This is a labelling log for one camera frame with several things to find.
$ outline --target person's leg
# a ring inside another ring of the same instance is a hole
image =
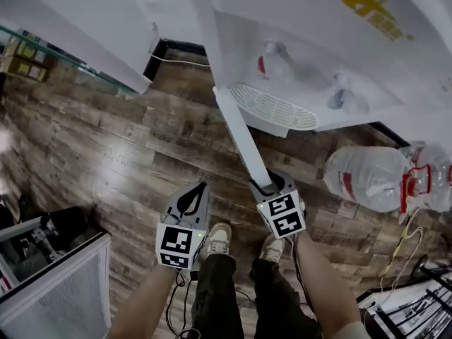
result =
[[[206,242],[208,257],[201,265],[196,298],[191,309],[193,328],[202,339],[242,339],[244,337],[239,308],[235,300],[232,274],[235,260],[228,256],[231,227],[218,223],[210,230]],[[197,339],[190,332],[190,338]]]
[[[300,308],[298,293],[281,276],[278,261],[284,240],[269,235],[250,274],[255,282],[256,308],[259,315],[255,339],[319,338],[320,326]]]

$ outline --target dark pants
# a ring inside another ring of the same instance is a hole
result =
[[[193,327],[202,339],[244,337],[232,282],[234,272],[235,260],[227,255],[210,255],[201,266],[191,311]],[[250,277],[255,282],[259,315],[255,339],[320,337],[319,325],[303,314],[298,293],[281,276],[276,263],[257,258]],[[191,332],[191,338],[196,339],[196,333]]]

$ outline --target forearm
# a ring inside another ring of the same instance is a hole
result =
[[[352,291],[307,232],[297,238],[297,253],[303,283],[325,338],[332,338],[344,326],[360,321]]]
[[[120,306],[108,338],[151,338],[175,277],[175,269],[156,265],[145,282]]]

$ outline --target vent grille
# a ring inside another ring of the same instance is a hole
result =
[[[12,339],[99,339],[107,333],[102,314],[98,258],[94,256],[2,331]]]
[[[317,118],[312,112],[287,100],[245,84],[234,85],[230,92],[240,108],[264,121],[296,131],[317,128]]]

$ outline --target product box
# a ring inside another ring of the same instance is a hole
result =
[[[18,56],[6,56],[0,60],[0,73],[25,76],[35,81],[45,82],[49,75],[49,69]]]
[[[19,40],[17,37],[12,37],[6,45],[4,56],[8,57],[10,55],[16,55],[46,68],[52,67],[54,63],[54,58],[51,55],[44,53],[24,40]]]

